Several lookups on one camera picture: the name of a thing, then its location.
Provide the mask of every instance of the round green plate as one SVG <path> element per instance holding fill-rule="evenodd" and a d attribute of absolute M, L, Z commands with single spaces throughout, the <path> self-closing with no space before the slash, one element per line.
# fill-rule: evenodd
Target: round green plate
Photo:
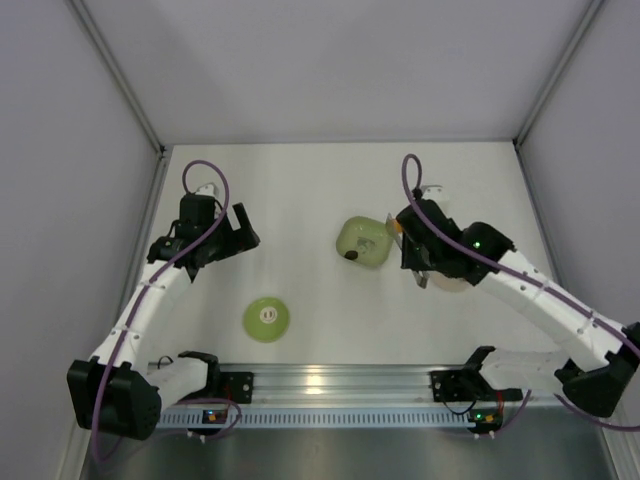
<path fill-rule="evenodd" d="M 289 309 L 277 298 L 260 298 L 247 307 L 242 323 L 254 340 L 275 342 L 289 327 Z"/>

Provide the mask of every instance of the white wall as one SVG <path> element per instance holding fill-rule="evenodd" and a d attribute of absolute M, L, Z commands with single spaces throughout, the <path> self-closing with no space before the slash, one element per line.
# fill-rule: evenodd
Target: white wall
<path fill-rule="evenodd" d="M 587 0 L 87 0 L 165 143 L 511 139 Z"/>
<path fill-rule="evenodd" d="M 62 0 L 0 4 L 0 476 L 50 479 L 155 158 Z"/>
<path fill-rule="evenodd" d="M 623 323 L 640 321 L 639 26 L 637 0 L 608 2 L 523 152 L 566 283 Z M 640 381 L 625 400 L 640 423 Z"/>

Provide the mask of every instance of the wall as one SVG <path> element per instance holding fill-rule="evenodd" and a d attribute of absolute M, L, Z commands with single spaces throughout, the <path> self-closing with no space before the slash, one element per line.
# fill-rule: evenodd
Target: wall
<path fill-rule="evenodd" d="M 560 274 L 604 315 L 640 320 L 640 3 L 608 2 L 524 146 Z M 625 397 L 640 423 L 640 381 Z"/>
<path fill-rule="evenodd" d="M 155 155 L 62 0 L 0 5 L 0 472 L 54 478 Z"/>
<path fill-rule="evenodd" d="M 87 0 L 168 144 L 511 139 L 586 0 Z"/>

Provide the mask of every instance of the gray floor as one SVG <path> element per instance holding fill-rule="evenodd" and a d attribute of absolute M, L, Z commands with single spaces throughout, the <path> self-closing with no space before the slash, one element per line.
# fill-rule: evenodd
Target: gray floor
<path fill-rule="evenodd" d="M 614 479 L 596 429 L 559 409 L 530 408 L 513 430 L 474 441 L 435 430 L 238 430 L 207 445 L 184 434 L 129 442 L 85 480 Z"/>

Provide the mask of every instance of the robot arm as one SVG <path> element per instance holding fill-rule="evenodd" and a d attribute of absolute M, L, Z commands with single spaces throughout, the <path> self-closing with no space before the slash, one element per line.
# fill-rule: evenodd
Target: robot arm
<path fill-rule="evenodd" d="M 187 193 L 180 201 L 180 217 L 168 235 L 149 249 L 148 263 L 127 307 L 107 338 L 89 361 L 76 360 L 67 372 L 67 383 L 78 424 L 90 429 L 98 385 L 106 365 L 117 351 L 102 397 L 99 430 L 143 440 L 155 429 L 160 413 L 186 396 L 213 397 L 219 384 L 217 358 L 184 352 L 170 366 L 147 373 L 152 347 L 170 320 L 178 299 L 205 265 L 255 248 L 260 239 L 253 231 L 244 206 L 233 206 L 239 229 L 233 230 L 227 212 L 218 228 L 197 248 L 171 268 L 167 262 L 207 231 L 221 213 L 213 184 Z M 160 276 L 152 277 L 163 269 Z M 133 322 L 127 326 L 132 310 Z M 119 338 L 126 332 L 118 348 Z"/>
<path fill-rule="evenodd" d="M 411 206 L 396 217 L 402 231 L 402 268 L 414 272 L 437 271 L 463 279 L 499 298 L 544 331 L 559 352 L 509 352 L 479 347 L 463 368 L 467 382 L 478 389 L 542 389 L 564 394 L 578 407 L 597 417 L 610 417 L 638 367 L 638 359 L 619 339 L 585 318 L 569 302 L 590 311 L 556 285 L 516 250 L 513 242 L 490 225 L 474 223 L 460 230 L 433 200 L 414 191 L 417 204 L 445 235 L 480 255 L 537 280 L 531 285 L 504 271 L 492 269 L 454 249 L 432 232 Z M 598 317 L 640 345 L 640 324 L 629 327 Z"/>

